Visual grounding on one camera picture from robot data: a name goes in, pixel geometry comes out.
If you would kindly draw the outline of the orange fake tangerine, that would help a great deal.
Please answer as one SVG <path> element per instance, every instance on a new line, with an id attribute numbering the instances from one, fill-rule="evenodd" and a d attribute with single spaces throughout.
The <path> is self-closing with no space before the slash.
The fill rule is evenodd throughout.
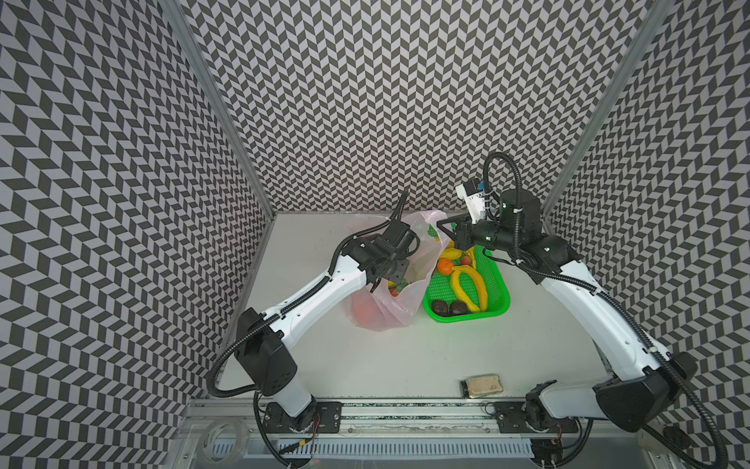
<path id="1" fill-rule="evenodd" d="M 453 273 L 454 267 L 455 264 L 453 261 L 447 258 L 441 258 L 437 262 L 437 272 L 444 276 L 450 276 Z"/>

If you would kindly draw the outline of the pink printed plastic bag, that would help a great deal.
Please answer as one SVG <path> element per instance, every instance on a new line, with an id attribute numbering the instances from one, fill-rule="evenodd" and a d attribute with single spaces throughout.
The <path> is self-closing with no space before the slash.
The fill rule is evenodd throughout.
<path id="1" fill-rule="evenodd" d="M 448 236 L 437 227 L 437 222 L 446 218 L 445 211 L 437 209 L 402 216 L 402 222 L 417 234 L 420 244 L 411 246 L 415 253 L 408 257 L 404 279 L 394 288 L 388 281 L 382 281 L 377 289 L 367 285 L 345 301 L 347 316 L 354 326 L 381 332 L 412 324 L 421 309 L 439 256 L 447 248 Z"/>

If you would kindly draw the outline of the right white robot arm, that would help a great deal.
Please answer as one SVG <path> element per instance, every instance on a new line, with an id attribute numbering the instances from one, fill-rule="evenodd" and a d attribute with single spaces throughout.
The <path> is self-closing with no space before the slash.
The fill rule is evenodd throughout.
<path id="1" fill-rule="evenodd" d="M 437 224 L 455 246 L 519 253 L 530 278 L 570 311 L 609 364 L 602 381 L 553 379 L 529 391 L 523 407 L 529 428 L 542 432 L 556 419 L 583 417 L 606 419 L 635 433 L 678 400 L 683 390 L 674 377 L 690 381 L 695 360 L 687 353 L 670 353 L 605 300 L 601 285 L 570 245 L 543 233 L 537 197 L 528 191 L 516 197 L 509 190 L 502 195 L 500 213 L 491 218 L 486 194 L 474 181 L 457 186 L 456 193 L 467 213 Z"/>

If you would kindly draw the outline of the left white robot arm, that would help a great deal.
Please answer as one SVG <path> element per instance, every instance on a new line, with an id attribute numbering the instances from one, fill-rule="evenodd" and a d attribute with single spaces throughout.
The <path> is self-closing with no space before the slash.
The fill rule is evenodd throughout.
<path id="1" fill-rule="evenodd" d="M 363 287 L 401 281 L 409 257 L 420 244 L 416 232 L 396 217 L 344 238 L 328 268 L 311 283 L 264 312 L 249 308 L 242 314 L 236 341 L 208 371 L 209 395 L 226 399 L 256 392 L 272 399 L 289 417 L 309 414 L 314 397 L 298 379 L 290 349 L 325 314 Z M 219 373 L 230 358 L 250 377 L 250 385 L 219 386 Z"/>

